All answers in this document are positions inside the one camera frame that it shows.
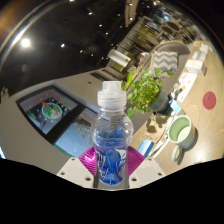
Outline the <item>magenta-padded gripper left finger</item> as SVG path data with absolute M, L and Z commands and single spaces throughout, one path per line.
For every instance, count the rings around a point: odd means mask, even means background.
M 94 148 L 90 148 L 77 158 L 69 158 L 57 175 L 81 187 L 93 188 L 96 173 L 96 153 Z

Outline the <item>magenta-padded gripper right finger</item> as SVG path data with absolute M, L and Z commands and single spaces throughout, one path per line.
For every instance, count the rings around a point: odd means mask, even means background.
M 143 187 L 166 176 L 154 159 L 145 158 L 132 147 L 128 148 L 126 169 L 130 189 Z

